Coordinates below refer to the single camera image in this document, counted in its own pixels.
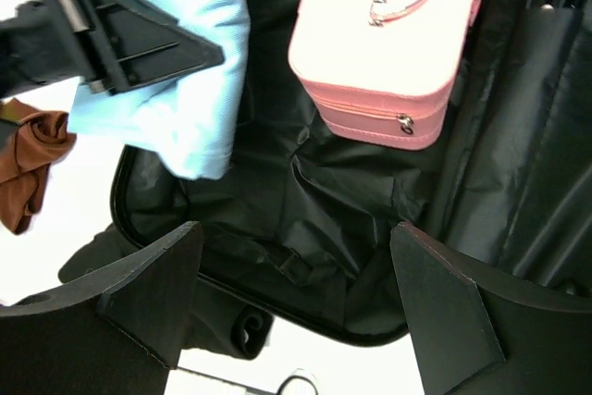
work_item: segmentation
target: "pink case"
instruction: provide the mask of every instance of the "pink case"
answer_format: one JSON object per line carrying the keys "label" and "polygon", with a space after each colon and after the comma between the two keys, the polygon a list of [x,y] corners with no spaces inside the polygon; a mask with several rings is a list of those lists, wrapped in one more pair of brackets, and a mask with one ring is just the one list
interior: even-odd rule
{"label": "pink case", "polygon": [[[291,69],[335,134],[426,148],[441,132],[467,27],[479,4],[301,0]],[[393,14],[385,17],[386,12]]]}

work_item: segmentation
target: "white background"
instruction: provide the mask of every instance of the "white background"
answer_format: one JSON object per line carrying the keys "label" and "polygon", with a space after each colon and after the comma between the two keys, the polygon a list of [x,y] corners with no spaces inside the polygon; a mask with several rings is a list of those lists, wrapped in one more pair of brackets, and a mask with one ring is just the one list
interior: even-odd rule
{"label": "white background", "polygon": [[[12,17],[24,1],[0,0],[0,19]],[[19,99],[41,109],[68,111],[77,82],[61,82]],[[80,136],[68,157],[52,166],[43,210],[29,231],[16,237],[0,226],[0,301],[11,304],[58,286],[60,266],[111,222],[109,193],[121,148],[117,141]],[[283,320],[277,320],[269,346],[253,362],[195,350],[184,352],[179,365],[271,392],[302,368],[316,376],[323,394],[424,393],[409,337],[383,348],[359,349]],[[167,395],[198,393],[244,391],[171,373]]]}

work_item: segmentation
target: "zipper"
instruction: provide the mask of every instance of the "zipper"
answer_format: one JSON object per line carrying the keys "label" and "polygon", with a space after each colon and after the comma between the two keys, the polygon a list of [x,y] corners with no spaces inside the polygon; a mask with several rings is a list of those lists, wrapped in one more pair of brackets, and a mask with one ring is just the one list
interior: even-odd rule
{"label": "zipper", "polygon": [[409,115],[407,113],[380,114],[380,113],[377,113],[376,110],[373,110],[372,108],[365,108],[363,106],[352,106],[352,105],[338,104],[338,103],[335,103],[332,101],[328,101],[326,99],[319,99],[318,96],[315,96],[314,100],[317,103],[319,103],[321,106],[325,106],[327,108],[331,108],[332,110],[340,111],[343,113],[350,113],[353,115],[364,116],[364,117],[374,117],[374,118],[378,118],[378,119],[396,120],[400,124],[401,131],[408,136],[413,136],[415,133],[414,128],[413,128],[415,125],[415,120],[424,119],[426,117],[434,116],[442,109],[443,106],[446,106],[446,104],[448,103],[448,99],[447,99],[446,101],[443,101],[442,105],[439,106],[438,108],[436,108],[434,111],[431,111],[430,113],[427,113],[427,114],[423,114],[421,116],[415,115],[414,117],[412,117],[411,115]]}

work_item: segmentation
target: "brown cloth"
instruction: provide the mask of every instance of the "brown cloth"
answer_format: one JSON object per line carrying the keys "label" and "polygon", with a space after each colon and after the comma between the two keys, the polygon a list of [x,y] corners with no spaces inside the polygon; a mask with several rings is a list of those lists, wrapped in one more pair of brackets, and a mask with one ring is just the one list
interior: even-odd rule
{"label": "brown cloth", "polygon": [[0,107],[20,124],[0,152],[0,221],[19,235],[41,210],[49,166],[72,148],[76,135],[66,132],[68,113],[39,111],[17,99]]}

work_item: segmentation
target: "light blue shirt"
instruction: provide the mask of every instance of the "light blue shirt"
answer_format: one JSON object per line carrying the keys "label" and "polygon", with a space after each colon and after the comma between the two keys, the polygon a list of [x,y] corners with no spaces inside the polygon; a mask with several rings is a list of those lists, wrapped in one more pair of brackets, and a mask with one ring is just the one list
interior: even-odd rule
{"label": "light blue shirt", "polygon": [[129,93],[81,85],[68,130],[157,152],[175,176],[220,179],[232,152],[251,22],[245,0],[149,0],[223,48],[225,63]]}

